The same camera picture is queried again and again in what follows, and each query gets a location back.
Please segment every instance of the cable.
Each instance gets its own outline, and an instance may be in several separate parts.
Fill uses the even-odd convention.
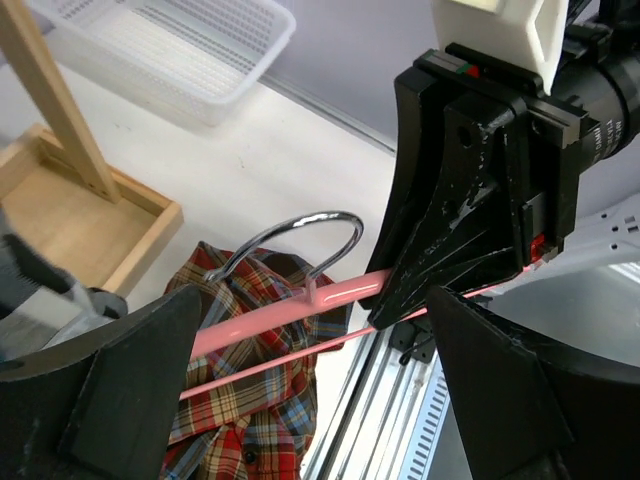
[[[411,360],[411,354],[432,341],[433,341],[433,335],[429,335],[429,337],[426,340],[423,340],[422,342],[416,343],[412,347],[407,348],[404,352],[402,352],[402,355],[400,356],[398,363],[403,367],[406,367],[409,364],[409,361]]]

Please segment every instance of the white table surface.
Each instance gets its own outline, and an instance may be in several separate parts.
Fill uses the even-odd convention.
[[[389,153],[262,85],[222,125],[195,133],[61,69],[107,161],[184,210],[184,226],[129,296],[132,309],[162,294],[199,240],[233,250],[275,223],[319,210],[364,220],[362,241],[328,274],[340,281],[364,272],[391,187]],[[12,69],[1,67],[0,147],[34,122],[45,123]],[[317,264],[350,234],[347,224],[312,226],[267,246]],[[356,306],[350,330],[365,323]],[[318,431],[330,421],[354,356],[351,343],[319,357]]]

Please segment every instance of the pink hanger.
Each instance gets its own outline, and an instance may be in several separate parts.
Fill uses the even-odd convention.
[[[295,322],[296,320],[300,320],[301,318],[317,315],[380,293],[384,282],[389,275],[389,270],[367,273],[356,278],[345,280],[344,282],[316,288],[315,280],[322,274],[322,272],[348,254],[362,237],[362,233],[364,231],[362,220],[360,220],[356,215],[347,212],[315,213],[312,215],[297,217],[278,224],[246,242],[231,256],[224,267],[205,273],[205,280],[208,282],[217,282],[225,279],[238,266],[238,264],[246,258],[247,255],[253,252],[260,244],[271,238],[299,227],[326,221],[348,221],[354,225],[355,231],[344,247],[309,272],[307,275],[307,286],[304,293],[272,303],[265,307],[247,312],[225,322],[200,330],[196,335],[193,350],[191,351],[192,360],[246,338],[259,335],[267,330],[287,325]],[[467,296],[471,297],[478,295],[490,288],[473,292]],[[426,309],[422,309],[407,316],[403,321],[422,315],[425,312]],[[375,331],[376,330],[373,327],[363,328],[356,332],[323,342],[299,352],[290,353],[275,360],[256,365],[255,367],[248,368],[233,375],[199,385],[182,392],[180,400],[221,387],[236,380],[240,380],[241,378],[255,375],[256,373],[260,373],[264,370],[282,365],[292,360],[322,352],[331,347],[341,345],[349,340],[353,340]]]

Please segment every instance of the shirt button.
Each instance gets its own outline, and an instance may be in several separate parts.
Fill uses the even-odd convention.
[[[244,460],[248,465],[253,465],[254,463],[256,463],[256,460],[258,460],[258,456],[255,454],[255,452],[249,451],[244,454]]]

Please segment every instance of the camera lens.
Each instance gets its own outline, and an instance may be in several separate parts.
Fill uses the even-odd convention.
[[[597,66],[577,61],[560,70],[553,97],[598,121],[583,141],[582,171],[620,151],[640,132],[639,92],[640,61],[635,54],[610,55]]]

